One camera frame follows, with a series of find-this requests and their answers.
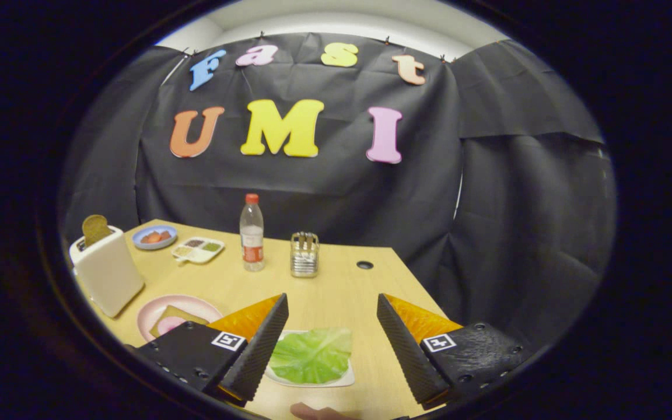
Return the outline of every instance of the white toaster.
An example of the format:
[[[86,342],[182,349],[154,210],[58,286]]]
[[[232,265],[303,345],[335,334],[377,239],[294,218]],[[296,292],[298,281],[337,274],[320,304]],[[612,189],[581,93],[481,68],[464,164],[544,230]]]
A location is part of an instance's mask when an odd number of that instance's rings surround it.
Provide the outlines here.
[[[108,227],[112,234],[85,248],[85,237],[69,247],[77,279],[90,298],[109,317],[115,317],[144,287],[144,279],[128,252],[123,231]]]

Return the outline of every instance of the letter m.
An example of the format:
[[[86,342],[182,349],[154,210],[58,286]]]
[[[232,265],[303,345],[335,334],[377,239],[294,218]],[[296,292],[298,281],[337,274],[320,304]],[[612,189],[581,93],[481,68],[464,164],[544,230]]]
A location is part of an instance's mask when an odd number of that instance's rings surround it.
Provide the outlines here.
[[[289,136],[290,141],[285,146],[287,156],[315,157],[318,154],[315,122],[319,112],[324,109],[322,101],[297,101],[283,119],[276,107],[271,99],[260,99],[248,104],[248,110],[251,111],[250,128],[240,151],[244,155],[263,155],[266,146],[261,143],[261,137],[265,136],[269,150],[277,154]]]

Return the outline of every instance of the bread slice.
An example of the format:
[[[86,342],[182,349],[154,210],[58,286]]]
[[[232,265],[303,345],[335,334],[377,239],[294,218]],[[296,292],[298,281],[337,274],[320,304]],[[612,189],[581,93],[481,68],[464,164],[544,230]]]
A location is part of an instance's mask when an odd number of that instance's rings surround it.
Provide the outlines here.
[[[198,322],[199,324],[203,325],[209,323],[209,321],[203,319],[202,317],[198,317],[195,316],[194,314],[187,313],[183,309],[178,309],[173,305],[168,305],[167,308],[165,308],[165,311],[157,319],[157,322],[155,322],[155,325],[152,327],[152,329],[149,330],[149,333],[152,334],[153,337],[160,337],[160,332],[157,330],[157,325],[160,324],[160,321],[170,316],[182,317],[182,319],[185,319],[186,321]]]

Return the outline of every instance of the metal cutlery holder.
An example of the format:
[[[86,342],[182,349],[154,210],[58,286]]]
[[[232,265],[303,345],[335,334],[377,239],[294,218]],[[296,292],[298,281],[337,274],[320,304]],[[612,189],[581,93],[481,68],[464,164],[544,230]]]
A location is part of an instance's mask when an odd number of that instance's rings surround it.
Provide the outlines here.
[[[318,235],[311,232],[296,232],[290,241],[290,267],[294,277],[318,275]]]

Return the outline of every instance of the plastic water bottle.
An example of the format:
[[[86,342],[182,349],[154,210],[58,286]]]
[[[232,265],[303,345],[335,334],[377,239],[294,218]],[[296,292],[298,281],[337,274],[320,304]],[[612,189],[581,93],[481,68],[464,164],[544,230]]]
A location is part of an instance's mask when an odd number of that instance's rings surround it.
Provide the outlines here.
[[[264,215],[258,207],[258,194],[246,194],[240,215],[240,247],[243,268],[261,271],[264,268]]]

